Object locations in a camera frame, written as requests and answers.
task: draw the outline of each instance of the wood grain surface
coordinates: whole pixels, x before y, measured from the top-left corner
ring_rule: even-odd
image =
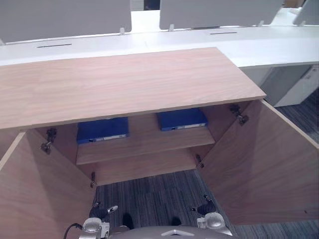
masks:
[[[79,145],[76,164],[213,144],[207,127],[160,131],[156,114],[129,117],[130,136]]]
[[[76,155],[78,152],[78,144],[76,142],[76,135],[78,133],[78,126],[76,123],[53,126],[57,129],[56,138],[54,140],[54,147],[60,153],[69,159],[73,164],[76,162]],[[41,127],[36,130],[47,139],[46,132],[51,127]]]
[[[96,173],[98,185],[123,182],[196,168],[187,148],[144,154],[78,166],[87,176]]]
[[[18,129],[2,129],[0,130],[0,159],[8,150],[15,137],[18,135]]]
[[[319,218],[318,144],[265,101],[252,102],[199,168],[233,224]]]
[[[34,130],[21,132],[0,161],[0,238],[61,239],[88,217],[90,180],[54,147],[50,155],[41,151],[42,142]]]
[[[0,67],[0,129],[264,98],[217,48]]]
[[[240,111],[243,112],[249,103],[250,101],[245,101],[236,104],[239,105]],[[201,108],[208,119],[207,127],[214,137],[215,142],[218,142],[229,127],[237,120],[234,114],[229,110],[231,105],[232,104],[224,104]],[[190,151],[195,159],[197,154],[203,159],[213,147],[214,144],[200,145],[190,148]]]

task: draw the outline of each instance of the open cabinet door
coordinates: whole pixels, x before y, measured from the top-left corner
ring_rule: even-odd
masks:
[[[35,130],[18,134],[0,161],[0,238],[62,239],[92,206],[90,180]],[[68,238],[80,230],[71,229]]]
[[[253,101],[199,167],[233,224],[319,218],[318,144],[265,101]]]

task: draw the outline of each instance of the cabinet hinge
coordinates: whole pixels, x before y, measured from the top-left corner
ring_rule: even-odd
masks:
[[[248,116],[242,116],[240,113],[239,105],[231,105],[229,110],[235,115],[235,117],[239,120],[239,124],[243,126],[248,120]]]
[[[54,143],[54,140],[56,138],[56,134],[57,134],[56,128],[50,128],[46,131],[47,142],[43,143],[40,147],[46,154],[51,153],[50,147]]]
[[[90,187],[93,188],[95,185],[95,172],[91,173],[91,184]]]
[[[205,167],[205,165],[202,163],[202,159],[199,154],[196,155],[196,159],[198,161],[198,164],[200,165],[200,168]]]

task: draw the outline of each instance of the floor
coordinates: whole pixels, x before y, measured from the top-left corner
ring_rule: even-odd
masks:
[[[319,143],[319,89],[300,105],[276,107],[276,109]]]
[[[170,225],[178,217],[184,225],[197,226],[199,215],[189,207],[205,203],[204,194],[209,195],[224,217],[233,235],[241,238],[318,238],[319,220],[299,223],[265,224],[254,226],[232,226],[221,210],[213,194],[207,189],[197,170],[158,175],[97,188],[96,201],[107,208],[118,205],[110,214],[111,227],[122,225],[123,214],[129,213],[134,228]]]

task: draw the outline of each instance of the gray partition panel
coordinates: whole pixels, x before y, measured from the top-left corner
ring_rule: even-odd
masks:
[[[161,29],[270,24],[283,0],[161,0]]]
[[[299,25],[303,21],[307,25],[319,25],[319,0],[307,0],[298,16],[294,20],[294,24]]]
[[[3,42],[131,31],[130,0],[1,0]]]

